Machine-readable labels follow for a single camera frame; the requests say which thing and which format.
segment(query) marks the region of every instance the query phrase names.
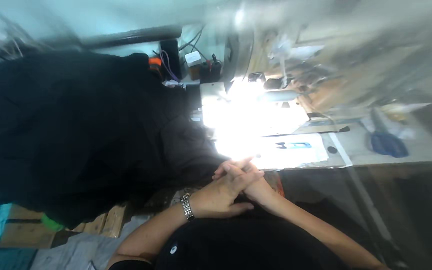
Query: orange object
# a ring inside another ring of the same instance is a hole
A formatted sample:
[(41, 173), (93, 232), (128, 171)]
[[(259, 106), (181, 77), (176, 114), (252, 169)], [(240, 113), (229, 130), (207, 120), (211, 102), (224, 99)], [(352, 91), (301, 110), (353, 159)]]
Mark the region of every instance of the orange object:
[(149, 65), (161, 65), (161, 59), (159, 59), (159, 57), (150, 57), (148, 59)]

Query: bright light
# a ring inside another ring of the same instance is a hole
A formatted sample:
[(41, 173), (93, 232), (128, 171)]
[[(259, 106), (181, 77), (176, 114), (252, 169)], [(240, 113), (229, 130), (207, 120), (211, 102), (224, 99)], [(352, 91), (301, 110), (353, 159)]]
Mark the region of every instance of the bright light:
[(239, 9), (236, 12), (236, 16), (234, 17), (234, 24), (237, 28), (240, 28), (243, 26), (243, 19), (244, 19), (244, 12), (242, 9)]

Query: metal watch band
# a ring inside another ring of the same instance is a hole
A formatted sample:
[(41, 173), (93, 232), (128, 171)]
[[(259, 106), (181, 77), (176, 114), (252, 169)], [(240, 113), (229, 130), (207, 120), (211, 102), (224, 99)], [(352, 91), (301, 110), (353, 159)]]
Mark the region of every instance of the metal watch band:
[(189, 196), (189, 193), (184, 194), (181, 197), (181, 204), (183, 205), (184, 215), (186, 215), (189, 221), (192, 221), (195, 219), (195, 216), (193, 216), (193, 211), (191, 211), (191, 206), (189, 206)]

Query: wooden board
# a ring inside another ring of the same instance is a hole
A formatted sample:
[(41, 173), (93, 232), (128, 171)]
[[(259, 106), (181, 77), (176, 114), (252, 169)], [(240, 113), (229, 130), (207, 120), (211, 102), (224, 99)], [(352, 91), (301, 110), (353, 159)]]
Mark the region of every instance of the wooden board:
[(99, 235), (106, 223), (107, 215), (108, 213), (101, 214), (93, 222), (86, 223), (83, 232), (92, 235)]
[(19, 205), (11, 205), (9, 210), (9, 220), (40, 220), (43, 216), (42, 212), (34, 212)]
[(76, 228), (69, 230), (71, 232), (82, 233), (85, 231), (86, 223), (80, 223)]
[(50, 249), (55, 231), (43, 224), (8, 223), (0, 239), (0, 248)]
[(126, 206), (116, 205), (107, 213), (106, 222), (103, 230), (101, 231), (102, 236), (111, 238), (118, 238), (123, 228), (123, 219), (126, 212)]

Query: hand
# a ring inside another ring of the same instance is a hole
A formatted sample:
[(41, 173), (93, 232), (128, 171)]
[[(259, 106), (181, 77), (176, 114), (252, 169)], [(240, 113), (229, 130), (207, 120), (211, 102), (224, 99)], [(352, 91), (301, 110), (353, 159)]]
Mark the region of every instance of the hand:
[[(256, 168), (256, 166), (250, 162), (252, 159), (253, 157), (251, 156), (241, 161), (227, 160), (223, 162), (221, 165), (219, 165), (218, 169), (214, 171), (213, 179), (218, 180), (223, 177), (223, 175), (225, 175), (226, 171), (224, 166), (226, 164), (236, 166), (246, 173), (257, 172), (258, 168)], [(260, 205), (266, 205), (267, 203), (270, 203), (270, 201), (273, 200), (274, 195), (277, 195), (274, 189), (263, 177), (257, 181), (254, 181), (247, 188), (245, 188), (243, 192), (250, 200), (257, 202)]]
[(226, 175), (189, 197), (189, 205), (195, 218), (230, 218), (254, 209), (251, 203), (237, 203), (238, 194), (265, 175), (258, 169), (244, 172), (238, 167), (223, 164)]

